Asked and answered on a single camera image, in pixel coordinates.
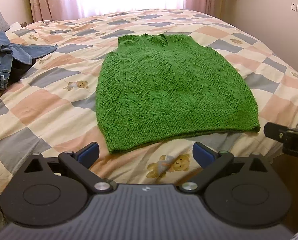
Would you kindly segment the green knitted vest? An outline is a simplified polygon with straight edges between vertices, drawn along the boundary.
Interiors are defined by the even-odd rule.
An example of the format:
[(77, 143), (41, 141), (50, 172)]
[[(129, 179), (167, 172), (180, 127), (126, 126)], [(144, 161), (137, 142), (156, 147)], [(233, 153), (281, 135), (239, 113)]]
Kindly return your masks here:
[(95, 109), (110, 153), (260, 130), (258, 105), (243, 77), (220, 53), (183, 34), (120, 37), (101, 66)]

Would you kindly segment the blue denim clothes pile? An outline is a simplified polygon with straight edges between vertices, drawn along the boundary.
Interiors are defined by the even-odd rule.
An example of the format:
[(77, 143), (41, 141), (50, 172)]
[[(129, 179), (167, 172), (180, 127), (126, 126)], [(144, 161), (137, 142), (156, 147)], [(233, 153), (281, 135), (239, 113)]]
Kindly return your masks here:
[(18, 82), (40, 59), (57, 50), (57, 46), (22, 45), (10, 42), (0, 32), (0, 91)]

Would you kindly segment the checkered teddy bear quilt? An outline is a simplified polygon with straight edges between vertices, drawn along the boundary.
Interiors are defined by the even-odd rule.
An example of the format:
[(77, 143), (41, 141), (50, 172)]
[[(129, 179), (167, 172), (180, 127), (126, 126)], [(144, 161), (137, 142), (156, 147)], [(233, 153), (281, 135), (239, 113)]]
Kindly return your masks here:
[(281, 144), (260, 133), (210, 134), (109, 154), (97, 127), (95, 91), (106, 54), (120, 36), (185, 34), (225, 57), (246, 80), (260, 124), (298, 128), (298, 73), (265, 44), (215, 17), (190, 10), (147, 9), (72, 21), (40, 21), (8, 33), (18, 44), (57, 45), (0, 96), (0, 193), (34, 152), (56, 157), (95, 141), (92, 171), (118, 183), (178, 183), (199, 171), (192, 148), (199, 141), (236, 156), (279, 155)]

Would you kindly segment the white wall socket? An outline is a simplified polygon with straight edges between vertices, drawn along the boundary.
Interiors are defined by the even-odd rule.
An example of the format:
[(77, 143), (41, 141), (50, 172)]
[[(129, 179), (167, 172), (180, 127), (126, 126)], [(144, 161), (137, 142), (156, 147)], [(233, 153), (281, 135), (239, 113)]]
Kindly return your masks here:
[(296, 4), (296, 3), (291, 3), (291, 9), (293, 10), (293, 11), (296, 11), (297, 13), (298, 13), (298, 4)]

